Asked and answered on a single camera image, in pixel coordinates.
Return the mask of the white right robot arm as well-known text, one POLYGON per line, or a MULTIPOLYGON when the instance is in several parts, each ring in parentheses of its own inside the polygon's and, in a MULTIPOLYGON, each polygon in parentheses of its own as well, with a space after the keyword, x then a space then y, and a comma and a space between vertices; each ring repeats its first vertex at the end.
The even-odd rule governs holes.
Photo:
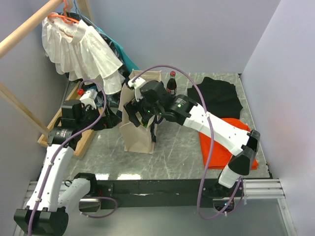
POLYGON ((124 104, 124 109, 134 126, 141 124, 137 114, 145 122, 153 116, 160 116, 210 137, 232 154, 216 183, 218 194, 228 195, 237 179, 249 174, 258 149, 259 132, 248 132, 225 122, 186 95, 171 95, 162 82, 147 82, 138 78, 130 80, 127 87, 134 92, 134 96, 124 104))

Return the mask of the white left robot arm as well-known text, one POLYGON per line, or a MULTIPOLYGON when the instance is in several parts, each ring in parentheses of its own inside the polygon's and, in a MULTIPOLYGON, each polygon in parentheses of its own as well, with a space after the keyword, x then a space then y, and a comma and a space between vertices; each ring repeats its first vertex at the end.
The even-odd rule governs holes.
POLYGON ((79 173, 61 194, 63 176, 82 133, 113 128, 117 117, 108 105, 102 111, 87 102, 67 100, 61 108, 47 140, 47 152, 33 194, 23 209, 17 209, 14 221, 29 236, 62 236, 70 213, 82 198, 97 198, 100 189, 95 174, 79 173))

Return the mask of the beige canvas tote bag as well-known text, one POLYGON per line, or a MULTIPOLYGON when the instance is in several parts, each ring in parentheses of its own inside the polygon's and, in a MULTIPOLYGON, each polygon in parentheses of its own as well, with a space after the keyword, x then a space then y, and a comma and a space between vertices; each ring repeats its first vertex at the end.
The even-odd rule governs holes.
MULTIPOLYGON (((160 71, 143 72, 133 70, 129 76, 129 80, 134 82, 138 77, 143 78, 147 82, 152 80, 161 82, 160 71)), ((155 116, 151 116, 151 125, 148 128, 144 128, 142 125, 135 127, 135 125, 129 121, 128 115, 124 109, 124 104, 136 100, 134 90, 131 90, 127 86, 127 83, 122 87, 119 104, 119 112, 121 112, 122 116, 122 121, 119 124, 119 131, 125 144, 125 151, 152 154, 156 142, 155 134, 157 125, 154 123, 155 116)))

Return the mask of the Coca-Cola glass bottle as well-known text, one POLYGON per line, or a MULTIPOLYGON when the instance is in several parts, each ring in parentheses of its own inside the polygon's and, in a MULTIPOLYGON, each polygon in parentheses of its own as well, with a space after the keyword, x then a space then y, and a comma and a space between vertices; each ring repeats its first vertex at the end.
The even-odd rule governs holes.
POLYGON ((176 83, 176 72, 171 71, 169 80, 166 85, 166 90, 171 94, 171 95, 176 95, 177 93, 177 83, 176 83))

